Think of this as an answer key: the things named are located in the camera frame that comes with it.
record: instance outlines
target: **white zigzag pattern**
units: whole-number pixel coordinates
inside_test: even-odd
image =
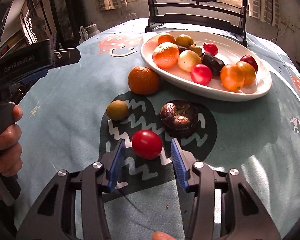
[[[128,157],[124,160],[123,166],[129,165],[129,174],[136,175],[142,172],[142,180],[147,180],[158,176],[157,172],[149,173],[149,168],[146,164],[136,168],[135,161],[132,157]]]
[[[200,147],[202,144],[204,144],[204,142],[207,140],[208,138],[208,135],[205,134],[203,136],[203,138],[201,139],[199,134],[197,134],[196,132],[191,135],[188,139],[185,139],[185,138],[182,138],[181,139],[181,145],[184,146],[184,145],[187,145],[188,143],[190,143],[193,139],[196,139],[197,140],[197,146]]]
[[[129,102],[129,100],[126,100],[125,103],[128,105],[128,108],[130,108],[130,106],[132,106],[132,109],[136,109],[138,106],[141,106],[142,111],[143,112],[146,111],[146,104],[144,103],[144,101],[139,101],[136,103],[136,101],[134,99],[132,99],[130,102]]]
[[[156,134],[161,134],[164,131],[163,127],[157,129],[157,125],[154,122],[149,125],[146,125],[146,119],[144,118],[144,116],[140,117],[139,120],[136,121],[135,115],[131,114],[126,120],[121,121],[121,124],[126,124],[128,122],[131,122],[131,128],[135,128],[137,125],[141,124],[142,130],[149,130],[151,128],[151,130]]]
[[[109,127],[109,133],[111,135],[114,135],[115,140],[124,139],[125,144],[126,144],[126,148],[132,147],[129,135],[126,132],[119,135],[119,128],[118,127],[113,127],[112,120],[108,120],[108,127]]]
[[[117,186],[115,186],[114,188],[115,189],[120,189],[120,188],[123,188],[123,187],[125,187],[125,186],[127,186],[128,185],[128,182],[117,182]]]
[[[201,123],[201,128],[204,129],[206,126],[206,120],[204,119],[203,114],[199,113],[198,114],[198,121]]]

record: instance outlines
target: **white oval plate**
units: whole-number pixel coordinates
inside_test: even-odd
[[[270,72],[265,68],[260,59],[246,47],[231,39],[213,33],[187,30],[170,31],[168,33],[174,38],[180,34],[187,34],[191,36],[194,39],[194,43],[200,47],[202,47],[205,42],[213,42],[217,45],[219,50],[216,57],[221,59],[226,65],[229,63],[235,64],[244,55],[253,56],[258,63],[258,72],[255,82],[250,86],[243,87],[238,92],[226,90],[220,80],[217,79],[212,79],[208,86],[199,85],[192,82],[190,74],[182,71],[177,64],[167,70],[157,67],[152,60],[152,53],[158,46],[158,35],[156,35],[142,44],[141,56],[152,70],[171,84],[199,96],[223,101],[248,101],[260,98],[269,92],[272,85]]]

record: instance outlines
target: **tangerine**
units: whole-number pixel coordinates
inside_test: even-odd
[[[179,54],[176,44],[164,42],[154,49],[152,60],[159,68],[168,69],[177,63]]]
[[[151,95],[159,90],[160,78],[153,70],[137,66],[129,73],[128,85],[137,95]]]
[[[243,72],[235,64],[225,65],[221,69],[220,80],[223,86],[232,92],[239,91],[244,85]]]
[[[174,37],[170,33],[160,33],[158,36],[158,43],[162,44],[164,42],[176,43]]]

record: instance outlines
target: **light blue tablecloth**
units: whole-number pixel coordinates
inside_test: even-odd
[[[197,138],[181,140],[182,148],[217,170],[239,169],[285,236],[300,217],[298,71],[278,46],[247,34],[248,48],[271,72],[273,85],[266,96],[248,102],[223,102],[166,82],[153,96],[137,96],[130,92],[127,76],[133,67],[145,65],[140,48],[146,25],[147,19],[132,20],[90,38],[78,47],[79,63],[50,70],[21,101],[24,116],[18,124],[23,133],[24,165],[19,172],[22,192],[16,203],[16,226],[58,170],[84,169],[113,149],[119,137],[131,140],[135,131],[152,129],[162,137],[169,156],[169,137],[158,113],[166,102],[184,99],[201,104],[204,121]],[[172,28],[227,35],[181,24],[166,24],[157,32]],[[124,54],[129,47],[137,52],[126,57],[109,54],[111,48],[116,48],[115,54]],[[108,121],[105,110],[114,99],[129,104],[127,121]],[[170,159],[162,155],[146,161],[131,147],[126,150],[119,180],[121,193],[114,190],[104,195],[112,239],[150,239],[157,230],[184,239],[192,195],[185,196],[179,189]],[[218,212],[215,224],[218,228]],[[79,223],[77,229],[82,235]]]

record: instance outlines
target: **small red tomato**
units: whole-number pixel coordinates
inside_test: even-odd
[[[252,56],[245,55],[245,56],[243,56],[240,59],[240,61],[244,61],[244,62],[249,63],[251,66],[253,66],[253,68],[256,71],[256,73],[258,72],[258,64],[257,64],[256,60]]]
[[[160,137],[151,130],[140,130],[132,137],[132,147],[141,158],[153,160],[160,155],[162,142]]]
[[[203,49],[205,52],[209,52],[212,54],[212,56],[215,56],[218,54],[218,48],[215,44],[207,42],[203,45]]]
[[[209,67],[198,64],[191,69],[191,79],[200,85],[207,85],[212,79],[212,72]]]

